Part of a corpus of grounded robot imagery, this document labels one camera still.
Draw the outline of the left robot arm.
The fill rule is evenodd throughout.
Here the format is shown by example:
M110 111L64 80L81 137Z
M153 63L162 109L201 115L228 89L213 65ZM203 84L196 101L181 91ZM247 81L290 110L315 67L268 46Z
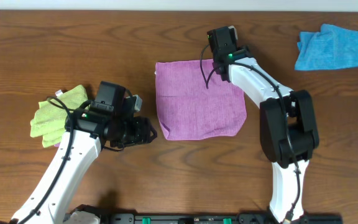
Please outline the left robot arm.
M149 144L157 132L146 117L136 116L142 99L127 88L101 82L96 98L70 110L56 96L47 101L63 110L65 132L50 165L27 201L10 223L103 223L96 212L68 206L86 171L103 149L120 152L127 147Z

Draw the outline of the purple microfiber cloth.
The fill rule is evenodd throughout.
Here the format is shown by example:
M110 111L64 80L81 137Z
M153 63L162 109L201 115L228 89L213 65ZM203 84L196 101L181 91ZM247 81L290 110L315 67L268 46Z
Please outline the purple microfiber cloth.
M202 140L235 136L247 112L244 92L214 74L206 86L212 60L157 62L155 91L157 116L165 139Z

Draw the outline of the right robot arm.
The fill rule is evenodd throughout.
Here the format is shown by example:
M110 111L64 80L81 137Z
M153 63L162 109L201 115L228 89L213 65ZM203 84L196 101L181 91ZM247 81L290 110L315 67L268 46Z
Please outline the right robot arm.
M273 219L301 223L305 172L319 145L311 95L282 85L263 70L248 47L238 46L234 26L210 30L207 36L212 72L239 87L259 108L260 145L273 169Z

